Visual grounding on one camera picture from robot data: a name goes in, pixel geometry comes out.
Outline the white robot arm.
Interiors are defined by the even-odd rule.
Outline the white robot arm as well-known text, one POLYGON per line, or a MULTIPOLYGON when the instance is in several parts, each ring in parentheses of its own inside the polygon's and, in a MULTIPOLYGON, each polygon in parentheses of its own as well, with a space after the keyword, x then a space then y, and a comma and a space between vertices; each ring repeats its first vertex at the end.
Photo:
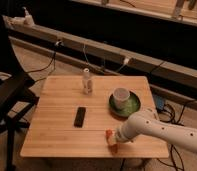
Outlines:
POLYGON ((155 112, 143 109, 131 114, 115 131, 117 142, 126 143, 140 134, 160 138, 197 154, 197 129, 164 123, 155 112))

